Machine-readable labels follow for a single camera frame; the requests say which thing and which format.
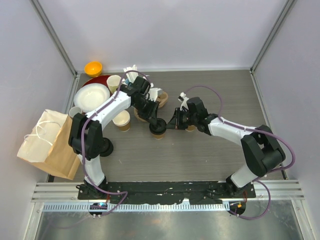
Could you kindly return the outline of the brown paper cups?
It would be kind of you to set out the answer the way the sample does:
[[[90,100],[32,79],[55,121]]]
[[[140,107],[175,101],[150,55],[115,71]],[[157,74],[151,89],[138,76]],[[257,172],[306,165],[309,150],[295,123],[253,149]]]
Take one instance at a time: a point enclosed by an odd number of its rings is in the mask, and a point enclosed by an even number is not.
[[[126,132],[131,127],[130,120],[130,113],[126,110],[123,110],[112,119],[112,122],[118,127],[120,131]]]

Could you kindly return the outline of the black lid stack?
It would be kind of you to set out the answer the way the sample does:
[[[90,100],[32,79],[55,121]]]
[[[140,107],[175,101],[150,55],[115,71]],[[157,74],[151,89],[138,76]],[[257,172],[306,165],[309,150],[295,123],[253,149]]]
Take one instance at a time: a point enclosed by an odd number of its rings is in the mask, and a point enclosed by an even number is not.
[[[108,157],[112,154],[113,150],[114,150],[113,143],[110,141],[109,138],[104,137],[103,138],[103,148],[100,153],[100,156],[101,157]]]

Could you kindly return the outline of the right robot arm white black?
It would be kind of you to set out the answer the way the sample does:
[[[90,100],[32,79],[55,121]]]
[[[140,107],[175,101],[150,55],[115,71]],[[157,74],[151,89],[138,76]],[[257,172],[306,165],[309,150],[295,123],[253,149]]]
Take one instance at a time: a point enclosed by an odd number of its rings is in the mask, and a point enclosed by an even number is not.
[[[233,198],[243,193],[253,180],[263,177],[280,165],[286,155],[271,129],[266,125],[252,128],[228,122],[208,113],[199,97],[179,97],[181,106],[166,124],[167,129],[185,130],[190,126],[209,136],[220,137],[242,147],[245,164],[226,179],[225,191]]]

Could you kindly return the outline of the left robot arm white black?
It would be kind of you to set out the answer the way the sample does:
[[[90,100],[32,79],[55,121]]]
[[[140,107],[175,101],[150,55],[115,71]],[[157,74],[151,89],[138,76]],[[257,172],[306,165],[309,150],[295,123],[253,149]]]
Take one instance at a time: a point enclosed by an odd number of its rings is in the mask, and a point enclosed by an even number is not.
[[[159,102],[151,97],[150,89],[151,83],[137,76],[130,85],[121,84],[98,108],[73,117],[68,144],[83,166],[84,183],[77,188],[86,199],[100,200],[109,194],[100,158],[109,156],[114,146],[103,137],[103,130],[118,114],[134,107],[139,117],[149,123],[149,130],[154,136],[162,136],[166,132],[166,121],[157,117]]]

